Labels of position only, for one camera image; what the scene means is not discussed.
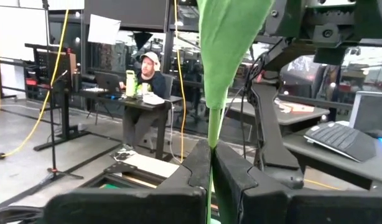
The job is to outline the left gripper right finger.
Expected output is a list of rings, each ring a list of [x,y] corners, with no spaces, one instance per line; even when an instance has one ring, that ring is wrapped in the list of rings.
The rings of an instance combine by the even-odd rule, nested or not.
[[[212,166],[222,223],[382,224],[382,192],[292,190],[224,143]]]

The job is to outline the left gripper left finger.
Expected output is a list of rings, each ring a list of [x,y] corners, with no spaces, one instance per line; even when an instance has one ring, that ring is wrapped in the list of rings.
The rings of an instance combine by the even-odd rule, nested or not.
[[[210,223],[211,150],[199,141],[177,170],[155,189],[80,188],[52,198],[46,224]]]

